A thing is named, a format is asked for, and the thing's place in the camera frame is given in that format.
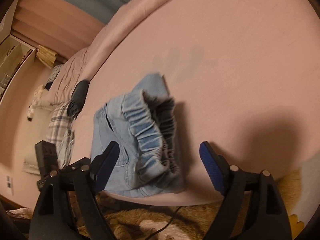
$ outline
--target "pillow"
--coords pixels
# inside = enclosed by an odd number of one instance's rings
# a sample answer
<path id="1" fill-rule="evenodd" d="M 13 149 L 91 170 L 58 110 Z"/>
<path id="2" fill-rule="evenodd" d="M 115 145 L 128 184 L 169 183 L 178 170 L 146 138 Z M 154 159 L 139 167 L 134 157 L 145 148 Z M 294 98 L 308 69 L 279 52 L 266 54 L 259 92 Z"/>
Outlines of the pillow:
<path id="1" fill-rule="evenodd" d="M 72 118 L 67 115 L 69 102 L 62 103 L 52 112 L 48 131 L 45 141 L 58 145 L 66 133 L 66 130 L 71 129 Z"/>
<path id="2" fill-rule="evenodd" d="M 47 83 L 45 85 L 45 89 L 49 90 L 52 86 L 52 83 L 54 82 L 54 80 L 56 79 L 56 77 L 58 76 L 60 69 L 64 66 L 64 64 L 59 64 L 53 67 L 53 69 L 51 70 L 51 74 L 47 80 Z"/>
<path id="3" fill-rule="evenodd" d="M 55 81 L 52 83 L 46 96 L 46 101 L 53 105 L 59 105 L 70 101 L 71 94 L 85 67 L 87 57 L 87 48 L 84 48 L 74 54 L 64 64 L 64 67 L 60 69 Z"/>

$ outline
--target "metal screw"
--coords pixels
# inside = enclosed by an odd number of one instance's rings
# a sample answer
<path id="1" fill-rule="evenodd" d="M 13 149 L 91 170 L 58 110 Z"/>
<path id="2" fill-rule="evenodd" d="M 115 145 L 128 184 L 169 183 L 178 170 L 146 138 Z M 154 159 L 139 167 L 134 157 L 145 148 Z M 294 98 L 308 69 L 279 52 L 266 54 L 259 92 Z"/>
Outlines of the metal screw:
<path id="1" fill-rule="evenodd" d="M 264 170 L 264 171 L 262 172 L 262 174 L 263 174 L 264 176 L 266 176 L 266 177 L 269 177 L 269 176 L 270 176 L 270 172 L 267 171 L 267 170 Z"/>
<path id="2" fill-rule="evenodd" d="M 239 167 L 237 165 L 231 165 L 230 170 L 231 171 L 239 171 Z"/>
<path id="3" fill-rule="evenodd" d="M 50 177 L 54 177 L 54 176 L 57 176 L 58 175 L 58 172 L 57 171 L 50 171 Z"/>
<path id="4" fill-rule="evenodd" d="M 90 169 L 89 165 L 82 165 L 81 166 L 81 171 L 88 171 Z"/>

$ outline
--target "plaid pillow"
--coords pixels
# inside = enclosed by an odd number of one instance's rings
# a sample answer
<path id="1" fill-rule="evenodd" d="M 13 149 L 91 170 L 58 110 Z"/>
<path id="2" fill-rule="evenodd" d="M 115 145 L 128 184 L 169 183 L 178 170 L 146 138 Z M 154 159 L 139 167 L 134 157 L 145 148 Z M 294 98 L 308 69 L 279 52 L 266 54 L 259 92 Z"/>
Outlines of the plaid pillow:
<path id="1" fill-rule="evenodd" d="M 60 64 L 60 65 L 56 65 L 53 67 L 53 69 L 51 70 L 51 74 L 47 80 L 47 83 L 45 85 L 45 89 L 49 90 L 52 83 L 55 81 L 55 79 L 57 78 L 61 68 L 63 67 L 64 64 Z"/>
<path id="2" fill-rule="evenodd" d="M 67 115 L 69 102 L 62 103 L 52 113 L 52 118 L 49 123 L 47 136 L 45 140 L 58 145 L 62 142 L 62 138 L 67 129 L 71 129 L 72 118 Z"/>

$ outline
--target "pink blanket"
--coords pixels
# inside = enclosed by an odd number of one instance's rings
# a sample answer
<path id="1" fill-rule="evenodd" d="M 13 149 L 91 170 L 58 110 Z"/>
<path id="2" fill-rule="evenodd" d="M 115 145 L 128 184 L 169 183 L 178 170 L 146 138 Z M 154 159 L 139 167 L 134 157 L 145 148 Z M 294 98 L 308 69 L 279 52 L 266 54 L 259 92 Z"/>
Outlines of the pink blanket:
<path id="1" fill-rule="evenodd" d="M 65 64 L 53 83 L 47 100 L 60 104 L 70 100 L 76 84 L 90 81 L 120 42 L 152 12 L 169 0 L 132 0 L 122 6 L 99 32 L 92 44 Z"/>
<path id="2" fill-rule="evenodd" d="M 319 152 L 320 21 L 308 0 L 170 0 L 154 10 L 151 1 L 124 6 L 83 54 L 75 80 L 93 78 L 73 123 L 72 162 L 90 157 L 94 113 L 155 71 L 177 103 L 187 190 L 124 200 L 219 199 L 199 157 L 205 140 L 230 164 L 276 178 Z"/>

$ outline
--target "yellow object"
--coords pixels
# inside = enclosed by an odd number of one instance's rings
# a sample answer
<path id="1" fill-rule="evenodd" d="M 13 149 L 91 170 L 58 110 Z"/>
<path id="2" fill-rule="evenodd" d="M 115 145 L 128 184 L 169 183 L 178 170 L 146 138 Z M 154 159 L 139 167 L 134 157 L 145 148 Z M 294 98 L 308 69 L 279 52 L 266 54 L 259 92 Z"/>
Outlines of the yellow object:
<path id="1" fill-rule="evenodd" d="M 41 45 L 39 45 L 39 48 L 36 53 L 36 57 L 50 69 L 53 67 L 57 55 L 57 52 Z"/>
<path id="2" fill-rule="evenodd" d="M 298 234 L 300 234 L 300 232 L 303 230 L 304 223 L 302 221 L 298 222 L 297 215 L 289 216 L 289 222 L 291 227 L 292 239 L 295 239 L 298 236 Z"/>

